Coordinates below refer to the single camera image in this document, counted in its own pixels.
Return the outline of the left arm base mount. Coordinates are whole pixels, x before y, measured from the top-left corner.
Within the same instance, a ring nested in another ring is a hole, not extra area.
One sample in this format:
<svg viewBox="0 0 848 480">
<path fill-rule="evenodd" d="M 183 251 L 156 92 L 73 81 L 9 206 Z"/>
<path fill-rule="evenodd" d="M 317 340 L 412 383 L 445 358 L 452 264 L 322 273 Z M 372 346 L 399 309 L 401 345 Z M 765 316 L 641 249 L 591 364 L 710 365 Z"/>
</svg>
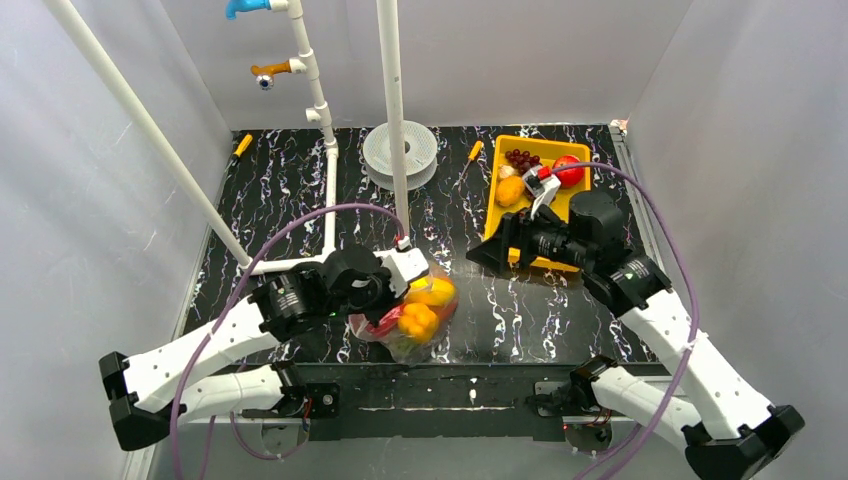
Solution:
<svg viewBox="0 0 848 480">
<path fill-rule="evenodd" d="M 283 418 L 330 419 L 339 415 L 340 405 L 337 383 L 306 383 L 284 387 L 269 411 Z"/>
</svg>

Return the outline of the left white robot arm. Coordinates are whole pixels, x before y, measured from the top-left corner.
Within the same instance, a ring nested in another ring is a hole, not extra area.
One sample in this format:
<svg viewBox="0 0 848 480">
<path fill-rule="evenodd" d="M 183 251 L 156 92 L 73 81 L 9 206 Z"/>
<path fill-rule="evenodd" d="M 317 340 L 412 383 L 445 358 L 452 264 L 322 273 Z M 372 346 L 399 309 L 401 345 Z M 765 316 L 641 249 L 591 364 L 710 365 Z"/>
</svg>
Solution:
<svg viewBox="0 0 848 480">
<path fill-rule="evenodd" d="M 351 245 L 274 273 L 237 295 L 217 319 L 170 343 L 135 355 L 105 354 L 98 369 L 119 447 L 146 448 L 199 417 L 303 400 L 307 388 L 281 364 L 221 370 L 333 319 L 361 315 L 376 323 L 428 273 L 417 248 L 373 252 Z"/>
</svg>

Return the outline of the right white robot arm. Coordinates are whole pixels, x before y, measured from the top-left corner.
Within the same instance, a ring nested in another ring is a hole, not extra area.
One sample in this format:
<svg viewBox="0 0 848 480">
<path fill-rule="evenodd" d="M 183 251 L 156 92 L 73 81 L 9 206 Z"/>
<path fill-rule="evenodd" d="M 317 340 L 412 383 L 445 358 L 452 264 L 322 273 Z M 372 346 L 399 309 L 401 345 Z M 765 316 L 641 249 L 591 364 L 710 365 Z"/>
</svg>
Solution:
<svg viewBox="0 0 848 480">
<path fill-rule="evenodd" d="M 661 390 L 600 355 L 572 370 L 559 389 L 532 396 L 533 404 L 623 414 L 678 448 L 701 479 L 754 477 L 804 427 L 794 407 L 754 389 L 698 328 L 661 268 L 628 245 L 623 213 L 606 194 L 576 194 L 566 219 L 546 206 L 506 214 L 466 257 L 503 273 L 511 249 L 521 266 L 541 257 L 577 267 L 592 297 L 647 343 L 672 376 Z"/>
</svg>

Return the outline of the yellow bell pepper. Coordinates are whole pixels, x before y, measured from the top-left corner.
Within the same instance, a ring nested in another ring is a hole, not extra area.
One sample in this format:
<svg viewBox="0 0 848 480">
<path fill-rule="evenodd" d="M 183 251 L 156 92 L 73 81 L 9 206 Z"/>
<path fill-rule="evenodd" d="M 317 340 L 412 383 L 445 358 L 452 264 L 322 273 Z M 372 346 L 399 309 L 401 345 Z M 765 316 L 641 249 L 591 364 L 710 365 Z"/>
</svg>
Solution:
<svg viewBox="0 0 848 480">
<path fill-rule="evenodd" d="M 428 343 L 440 326 L 439 316 L 421 303 L 403 306 L 397 320 L 398 329 L 418 344 Z"/>
</svg>

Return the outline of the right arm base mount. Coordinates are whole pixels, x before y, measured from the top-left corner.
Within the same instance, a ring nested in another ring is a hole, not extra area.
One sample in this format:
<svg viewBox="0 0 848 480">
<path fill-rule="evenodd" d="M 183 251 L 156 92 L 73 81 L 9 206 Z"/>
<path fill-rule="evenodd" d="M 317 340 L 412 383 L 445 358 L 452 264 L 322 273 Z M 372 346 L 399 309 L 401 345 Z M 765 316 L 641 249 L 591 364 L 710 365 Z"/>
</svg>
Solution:
<svg viewBox="0 0 848 480">
<path fill-rule="evenodd" d="M 524 403 L 540 417 L 560 417 L 566 439 L 578 448 L 607 449 L 613 441 L 611 423 L 616 413 L 600 405 L 592 383 L 617 366 L 609 357 L 592 357 L 571 370 L 563 382 L 535 383 Z"/>
</svg>

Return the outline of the red bell pepper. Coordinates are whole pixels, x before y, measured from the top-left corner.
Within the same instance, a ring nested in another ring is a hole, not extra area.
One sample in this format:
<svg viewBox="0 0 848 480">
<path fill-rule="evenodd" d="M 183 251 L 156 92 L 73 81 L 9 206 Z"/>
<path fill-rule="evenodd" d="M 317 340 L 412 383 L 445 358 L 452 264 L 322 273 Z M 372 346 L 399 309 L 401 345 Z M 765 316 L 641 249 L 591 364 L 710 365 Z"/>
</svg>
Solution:
<svg viewBox="0 0 848 480">
<path fill-rule="evenodd" d="M 382 338 L 382 337 L 386 336 L 388 333 L 391 333 L 392 331 L 395 331 L 395 330 L 397 330 L 401 334 L 403 334 L 397 327 L 397 320 L 398 320 L 398 318 L 401 314 L 401 311 L 402 311 L 404 305 L 406 305 L 406 304 L 403 304 L 399 307 L 392 309 L 389 313 L 387 313 L 386 315 L 383 316 L 383 318 L 380 320 L 380 322 L 377 324 L 377 326 L 369 325 L 366 328 L 366 330 L 368 332 L 372 333 L 376 338 Z M 444 324 L 446 324 L 453 317 L 453 315 L 454 315 L 454 313 L 457 309 L 457 306 L 456 305 L 448 305 L 447 307 L 444 307 L 444 308 L 430 307 L 430 309 L 432 311 L 434 311 L 440 318 L 440 326 L 438 328 L 438 330 L 439 330 Z"/>
</svg>

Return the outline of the clear zip top bag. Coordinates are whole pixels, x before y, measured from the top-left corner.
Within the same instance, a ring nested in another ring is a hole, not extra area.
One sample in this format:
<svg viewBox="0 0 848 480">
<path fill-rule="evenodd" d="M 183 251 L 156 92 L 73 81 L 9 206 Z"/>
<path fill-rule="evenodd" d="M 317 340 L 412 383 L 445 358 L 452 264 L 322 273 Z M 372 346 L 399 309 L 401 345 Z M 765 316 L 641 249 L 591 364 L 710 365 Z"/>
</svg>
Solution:
<svg viewBox="0 0 848 480">
<path fill-rule="evenodd" d="M 401 303 L 372 325 L 362 314 L 347 317 L 358 339 L 379 343 L 392 359 L 414 365 L 430 357 L 445 338 L 459 305 L 458 287 L 438 263 L 429 263 L 429 274 L 414 281 Z"/>
</svg>

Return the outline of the yellow toy mango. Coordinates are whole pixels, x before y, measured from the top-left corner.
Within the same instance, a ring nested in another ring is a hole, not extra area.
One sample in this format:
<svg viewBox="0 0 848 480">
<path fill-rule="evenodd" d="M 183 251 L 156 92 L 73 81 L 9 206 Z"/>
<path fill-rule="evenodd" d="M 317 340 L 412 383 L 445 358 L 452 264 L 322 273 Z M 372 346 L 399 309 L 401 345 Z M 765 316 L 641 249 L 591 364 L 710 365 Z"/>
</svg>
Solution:
<svg viewBox="0 0 848 480">
<path fill-rule="evenodd" d="M 404 301 L 443 308 L 452 303 L 455 296 L 456 287 L 449 278 L 428 276 L 410 284 Z"/>
</svg>

